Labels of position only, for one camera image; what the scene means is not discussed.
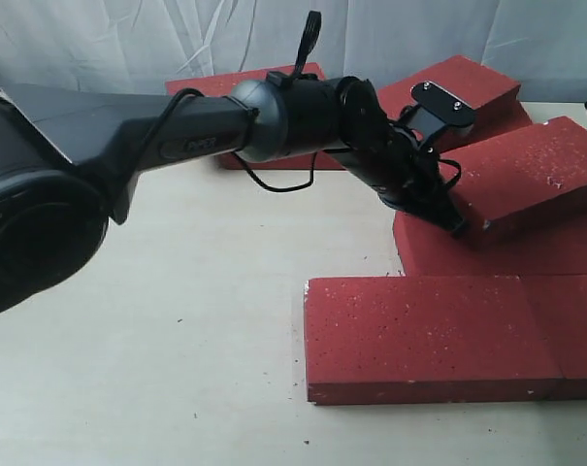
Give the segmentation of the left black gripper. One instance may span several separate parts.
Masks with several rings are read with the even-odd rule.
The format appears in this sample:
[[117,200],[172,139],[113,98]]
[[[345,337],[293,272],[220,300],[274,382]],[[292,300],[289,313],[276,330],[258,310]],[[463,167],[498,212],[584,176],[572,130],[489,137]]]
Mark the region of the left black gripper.
[[466,219],[449,195],[434,145],[421,146],[417,134],[381,111],[343,112],[341,139],[342,167],[386,206],[437,224],[453,238],[464,234]]

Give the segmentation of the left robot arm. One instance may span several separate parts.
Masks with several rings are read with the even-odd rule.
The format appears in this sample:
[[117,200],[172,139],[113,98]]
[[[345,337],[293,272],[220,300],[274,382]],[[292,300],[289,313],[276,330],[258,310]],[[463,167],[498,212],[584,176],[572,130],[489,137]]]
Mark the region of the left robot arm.
[[412,94],[391,119],[354,77],[271,72],[220,97],[1,88],[0,313],[76,274],[127,219],[142,173],[228,152],[245,169],[326,152],[386,206],[460,234],[434,142],[473,111],[435,83]]

